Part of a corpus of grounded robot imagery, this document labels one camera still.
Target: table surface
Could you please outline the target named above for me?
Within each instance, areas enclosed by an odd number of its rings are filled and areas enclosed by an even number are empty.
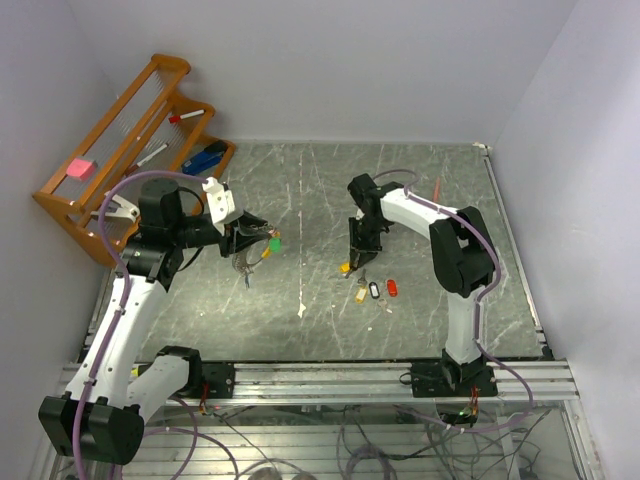
[[[428,240],[401,225],[383,234],[383,251],[366,266],[392,313],[367,297],[354,300],[358,272],[345,279],[348,217],[356,207],[347,184],[362,173],[415,170],[414,192],[482,212],[503,269],[486,299],[482,339],[499,356],[539,356],[534,317],[510,235],[480,148],[471,145],[241,144],[225,173],[234,195],[282,235],[280,253],[255,268],[251,287],[216,247],[174,279],[144,343],[150,361],[165,345],[196,348],[205,360],[338,360],[440,356],[447,297],[433,273]],[[380,179],[406,180],[398,175]],[[260,245],[249,260],[258,258]]]

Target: red marker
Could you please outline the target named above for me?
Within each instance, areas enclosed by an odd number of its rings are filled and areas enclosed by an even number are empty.
[[[398,296],[398,287],[396,286],[395,280],[387,280],[387,291],[392,297]]]
[[[174,115],[173,117],[169,117],[169,123],[178,123],[180,120],[184,120],[185,118],[197,117],[198,115],[202,115],[204,110],[196,110],[195,112],[183,113],[182,115]]]

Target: marker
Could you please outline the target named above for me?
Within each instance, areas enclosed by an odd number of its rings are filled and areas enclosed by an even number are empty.
[[[149,161],[151,161],[151,159],[153,157],[155,157],[156,155],[158,155],[160,152],[162,152],[163,150],[165,150],[166,148],[169,147],[169,144],[167,143],[163,143],[162,145],[160,145],[158,148],[156,148],[153,152],[151,152],[149,155],[147,155],[146,157],[144,157],[142,160],[140,160],[137,163],[134,163],[133,165],[131,165],[129,168],[127,168],[124,172],[124,174],[126,176],[131,175],[133,172],[135,172],[137,169],[139,169],[141,166],[143,166],[145,163],[149,163]]]
[[[180,120],[184,120],[185,118],[197,117],[198,115],[202,115],[204,110],[196,110],[195,112],[183,113],[182,115],[174,115],[173,117],[169,117],[169,123],[178,123]]]

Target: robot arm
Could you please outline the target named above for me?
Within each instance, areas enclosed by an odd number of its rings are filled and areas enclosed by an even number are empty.
[[[202,385],[208,379],[203,373],[199,352],[190,348],[163,348],[149,368],[129,382],[136,355],[184,260],[183,250],[218,244],[220,254],[227,257],[270,238],[267,222],[239,208],[226,185],[209,178],[203,189],[210,213],[188,216],[180,200],[182,188],[175,180],[157,178],[143,185],[138,202],[139,229],[122,252],[131,279],[129,300],[100,368],[94,378],[89,378],[91,365],[110,328],[108,320],[119,308],[125,288],[122,275],[114,280],[104,317],[107,321],[100,325],[65,394],[61,398],[46,397],[38,413],[59,454],[72,454],[73,417],[87,382],[92,383],[92,388],[83,410],[82,455],[86,459],[119,465],[133,459],[142,441],[145,423],[168,397],[176,393],[201,394]],[[209,384],[212,390],[230,391],[224,378]]]
[[[443,367],[450,384],[463,383],[484,368],[474,338],[473,312],[476,298],[492,281],[494,265],[477,239],[457,221],[407,198],[403,185],[378,186],[363,174],[348,186],[359,210],[349,218],[349,265],[357,270],[382,250],[381,232],[394,223],[404,225],[431,241],[436,278],[447,291],[449,332],[443,351]],[[486,225],[474,207],[456,210],[491,244]]]

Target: wooden shelf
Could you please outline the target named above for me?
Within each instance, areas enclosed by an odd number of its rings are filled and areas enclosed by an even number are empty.
[[[49,181],[33,194],[36,202],[102,265],[112,267],[114,261],[95,229],[91,212],[100,208],[106,192],[123,178],[127,168],[157,145],[167,143],[169,148],[158,155],[158,160],[154,158],[143,169],[179,170],[196,145],[220,140],[205,133],[205,127],[215,114],[213,106],[192,100],[178,91],[180,81],[190,70],[189,63],[181,58],[153,55]],[[204,110],[204,114],[169,125],[169,116],[194,110]],[[227,151],[213,172],[216,178],[222,175],[235,152],[233,143],[226,140],[225,143]],[[96,161],[99,166],[92,177],[82,183],[66,174],[69,164],[80,156]],[[109,239],[116,250],[124,248],[137,228],[136,221],[128,227],[110,230]]]

